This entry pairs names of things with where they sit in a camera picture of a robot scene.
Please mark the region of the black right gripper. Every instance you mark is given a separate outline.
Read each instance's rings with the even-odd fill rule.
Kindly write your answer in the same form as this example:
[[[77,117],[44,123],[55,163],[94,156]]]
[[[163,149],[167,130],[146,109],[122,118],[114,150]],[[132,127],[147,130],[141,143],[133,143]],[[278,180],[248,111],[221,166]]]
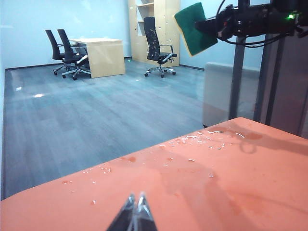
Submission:
[[[228,5],[216,17],[198,19],[196,30],[220,40],[263,34],[290,34],[299,24],[300,2],[272,2],[259,5]]]

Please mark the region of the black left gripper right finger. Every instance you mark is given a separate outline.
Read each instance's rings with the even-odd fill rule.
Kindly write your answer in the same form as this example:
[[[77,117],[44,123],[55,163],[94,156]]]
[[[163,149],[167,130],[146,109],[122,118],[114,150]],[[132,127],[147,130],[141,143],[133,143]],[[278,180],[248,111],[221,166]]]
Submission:
[[[146,195],[142,192],[137,201],[134,212],[135,231],[156,231],[157,227],[150,210]]]

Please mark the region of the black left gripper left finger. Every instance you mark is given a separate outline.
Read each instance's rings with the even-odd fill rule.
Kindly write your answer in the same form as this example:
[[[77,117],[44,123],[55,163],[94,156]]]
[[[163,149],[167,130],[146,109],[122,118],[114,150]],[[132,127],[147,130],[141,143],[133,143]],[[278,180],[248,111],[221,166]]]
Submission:
[[[131,193],[107,228],[107,231],[126,231],[130,225],[134,208],[135,195]]]

